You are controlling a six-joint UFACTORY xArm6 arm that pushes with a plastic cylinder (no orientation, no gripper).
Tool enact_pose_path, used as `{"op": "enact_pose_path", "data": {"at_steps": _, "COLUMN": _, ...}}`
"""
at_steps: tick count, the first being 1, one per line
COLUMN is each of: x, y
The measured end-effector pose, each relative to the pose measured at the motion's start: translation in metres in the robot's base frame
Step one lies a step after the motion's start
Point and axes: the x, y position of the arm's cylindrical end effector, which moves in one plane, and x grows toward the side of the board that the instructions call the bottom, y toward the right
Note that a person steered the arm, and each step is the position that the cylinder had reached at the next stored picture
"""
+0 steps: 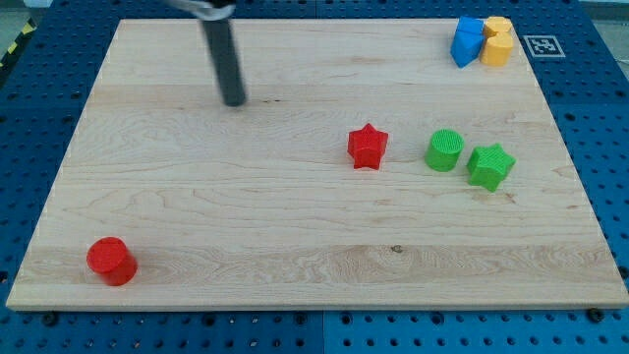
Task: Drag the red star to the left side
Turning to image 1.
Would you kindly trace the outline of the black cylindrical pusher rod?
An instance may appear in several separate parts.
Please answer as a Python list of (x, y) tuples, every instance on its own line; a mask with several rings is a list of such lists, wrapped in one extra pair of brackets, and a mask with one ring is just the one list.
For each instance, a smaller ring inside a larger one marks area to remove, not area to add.
[(236, 107), (247, 100), (230, 17), (234, 4), (209, 4), (202, 26), (216, 80), (225, 105)]

